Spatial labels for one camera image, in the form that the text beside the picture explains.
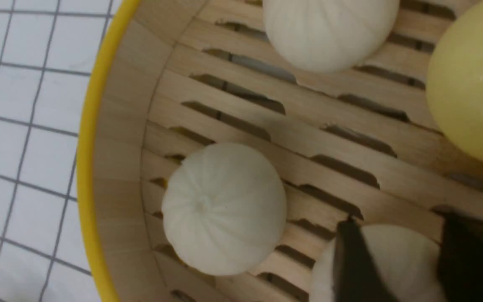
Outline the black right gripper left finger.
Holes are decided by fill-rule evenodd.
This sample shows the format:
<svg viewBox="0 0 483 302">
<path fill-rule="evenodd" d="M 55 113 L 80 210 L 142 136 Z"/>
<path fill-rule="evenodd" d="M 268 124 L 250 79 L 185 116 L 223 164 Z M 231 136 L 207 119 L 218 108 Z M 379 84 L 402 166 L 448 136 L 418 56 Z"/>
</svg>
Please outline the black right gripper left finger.
<svg viewBox="0 0 483 302">
<path fill-rule="evenodd" d="M 334 250 L 334 301 L 396 302 L 376 268 L 360 225 L 347 218 L 337 225 Z"/>
</svg>

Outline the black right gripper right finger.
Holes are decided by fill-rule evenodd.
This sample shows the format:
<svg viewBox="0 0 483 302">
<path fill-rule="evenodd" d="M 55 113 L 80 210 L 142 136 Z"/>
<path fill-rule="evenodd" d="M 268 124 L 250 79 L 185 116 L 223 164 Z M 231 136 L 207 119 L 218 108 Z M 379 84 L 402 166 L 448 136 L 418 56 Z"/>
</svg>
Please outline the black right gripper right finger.
<svg viewBox="0 0 483 302">
<path fill-rule="evenodd" d="M 483 220 L 456 211 L 444 218 L 438 280 L 449 302 L 483 302 Z"/>
</svg>

